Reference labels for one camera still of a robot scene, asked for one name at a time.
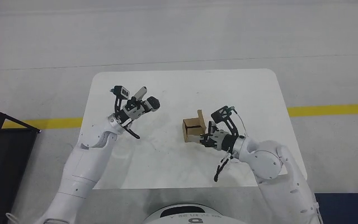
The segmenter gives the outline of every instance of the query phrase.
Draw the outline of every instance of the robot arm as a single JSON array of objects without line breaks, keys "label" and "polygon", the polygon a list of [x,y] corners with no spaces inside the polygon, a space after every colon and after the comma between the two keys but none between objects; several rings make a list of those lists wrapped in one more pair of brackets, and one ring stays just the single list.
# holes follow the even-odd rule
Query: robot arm
[{"label": "robot arm", "polygon": [[[159,101],[153,96],[142,101],[147,93],[146,87],[142,87],[130,100],[129,91],[122,86],[115,86],[111,92],[116,95],[115,112],[100,125],[93,125],[87,133],[81,134],[65,163],[55,198],[35,224],[75,223],[79,208],[107,166],[117,136],[127,131],[135,138],[139,138],[130,129],[132,122],[160,107]],[[128,101],[120,109],[122,100]]]},{"label": "robot arm", "polygon": [[[284,223],[322,223],[314,194],[289,149],[275,141],[258,143],[246,134],[239,135],[230,118],[232,111],[237,114],[233,106],[225,106],[211,115],[215,123],[224,122],[230,133],[209,122],[208,134],[201,135],[199,140],[205,147],[228,153],[218,166],[214,180],[218,180],[230,159],[239,159],[250,166],[266,203]],[[279,175],[282,166],[288,171],[285,175]]]}]

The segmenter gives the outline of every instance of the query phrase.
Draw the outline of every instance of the brown cardboard box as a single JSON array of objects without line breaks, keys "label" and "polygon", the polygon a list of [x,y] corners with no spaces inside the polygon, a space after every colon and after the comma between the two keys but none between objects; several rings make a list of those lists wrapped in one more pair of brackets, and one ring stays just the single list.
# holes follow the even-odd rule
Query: brown cardboard box
[{"label": "brown cardboard box", "polygon": [[199,117],[197,118],[188,118],[183,119],[183,135],[184,141],[190,142],[188,136],[199,136],[205,134],[206,126],[204,122],[204,117],[202,116],[202,111],[197,110]]}]

